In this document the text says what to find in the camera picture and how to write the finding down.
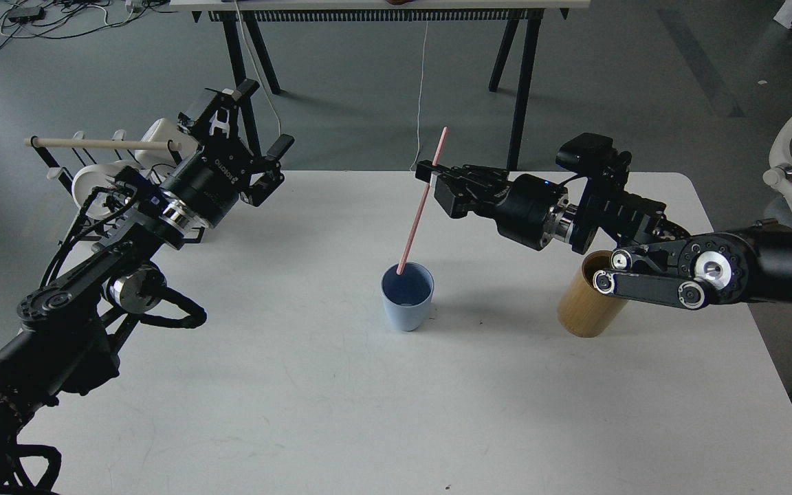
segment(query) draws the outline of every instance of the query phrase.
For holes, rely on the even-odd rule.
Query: white table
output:
[[[682,175],[635,173],[628,189],[710,229]],[[54,489],[792,494],[792,407],[743,304],[629,302],[575,338],[556,305],[581,256],[430,198],[411,258],[436,279],[431,318],[388,329],[378,284],[421,191],[407,172],[286,172],[261,208],[164,248],[170,285],[210,319],[141,326],[122,376],[38,412],[20,439],[63,452]]]
[[[527,19],[525,44],[522,49],[521,69],[516,90],[515,113],[512,119],[512,132],[509,137],[509,152],[506,169],[518,169],[518,154],[525,129],[527,99],[531,90],[531,77],[534,74],[534,59],[537,40],[540,35],[540,20],[546,9],[560,9],[567,18],[569,9],[585,9],[591,0],[414,0],[403,5],[390,5],[385,0],[250,0],[241,2],[222,2],[220,0],[170,0],[173,10],[190,10],[195,22],[202,12],[207,12],[210,20],[222,22],[225,41],[234,80],[237,84],[246,78],[243,53],[238,35],[238,16],[240,9],[249,32],[254,51],[261,64],[260,71],[267,79],[273,94],[281,92],[280,83],[274,74],[273,64],[267,54],[265,42],[261,37],[257,21],[416,21],[416,20],[506,20],[506,30],[500,42],[500,50],[494,61],[488,91],[497,91],[503,67],[509,56],[509,49],[515,38],[519,20]],[[248,100],[243,102],[244,125],[250,149],[257,151],[259,139],[252,119],[252,106]]]

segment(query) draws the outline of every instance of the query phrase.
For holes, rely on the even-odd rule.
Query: table leg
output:
[[[512,119],[512,136],[509,138],[509,156],[506,159],[507,170],[518,170],[518,152],[521,151],[521,137],[525,132],[527,97],[531,93],[531,75],[534,74],[538,38],[540,38],[540,19],[528,19],[525,50],[521,54],[521,74],[518,76],[515,116]]]
[[[515,39],[515,31],[518,29],[518,20],[506,21],[506,31],[503,32],[503,40],[500,42],[500,51],[497,52],[497,59],[494,62],[494,71],[491,72],[491,81],[487,83],[487,90],[491,93],[497,92],[500,85],[500,77],[503,75],[503,67],[506,66],[506,59],[509,58],[509,49],[512,48],[512,40]]]
[[[230,62],[232,62],[235,85],[239,85],[246,79],[246,68],[243,65],[243,51],[240,49],[237,23],[238,20],[236,19],[224,19],[222,21],[225,41],[228,44],[228,56],[230,57]],[[242,98],[240,100],[240,109],[243,113],[243,126],[246,130],[246,141],[249,144],[249,151],[252,151],[255,156],[261,156],[259,130],[255,127],[255,115],[252,113],[251,98]]]
[[[277,75],[274,73],[274,66],[271,65],[271,57],[267,54],[267,47],[265,46],[264,38],[261,38],[259,23],[255,21],[253,16],[246,16],[243,21],[246,24],[246,29],[249,31],[249,38],[252,40],[252,46],[255,47],[255,53],[258,54],[258,61],[261,63],[261,70],[265,73],[267,87],[271,88],[271,93],[280,94],[280,83],[277,82]]]

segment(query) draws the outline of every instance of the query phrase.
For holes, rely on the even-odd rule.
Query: pink straw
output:
[[[433,155],[433,166],[436,166],[439,163],[439,155],[442,154],[442,146],[446,143],[446,135],[448,135],[448,126],[444,126],[442,128],[442,137],[439,138],[439,145],[436,147],[436,154]],[[427,185],[423,188],[421,204],[417,206],[415,222],[412,223],[411,232],[408,233],[408,242],[405,243],[405,251],[402,252],[402,258],[399,260],[399,266],[396,267],[396,275],[402,275],[402,272],[405,272],[405,262],[408,260],[408,251],[411,250],[411,243],[415,241],[417,224],[421,221],[421,213],[424,213],[424,204],[427,203],[428,193],[430,193],[430,182],[427,182]]]

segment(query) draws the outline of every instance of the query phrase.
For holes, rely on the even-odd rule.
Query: blue cup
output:
[[[384,312],[394,329],[410,332],[420,327],[430,313],[433,276],[417,263],[406,263],[402,275],[396,275],[397,267],[387,269],[381,278]]]

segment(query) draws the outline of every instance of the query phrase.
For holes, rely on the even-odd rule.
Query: white tabletop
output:
[[[385,0],[248,0],[240,10],[425,10],[425,9],[554,9],[588,8],[591,0],[414,0],[390,5]],[[170,0],[172,10],[233,10],[234,2],[220,0]]]
[[[710,229],[682,175],[635,173],[628,189]],[[575,338],[556,306],[581,256],[430,198],[411,256],[436,279],[430,319],[388,329],[380,278],[421,191],[409,172],[286,172],[201,245],[164,248],[170,286],[210,319],[140,327],[122,376],[38,412],[21,440],[63,452],[54,489],[792,494],[792,407],[745,305],[629,302]]]

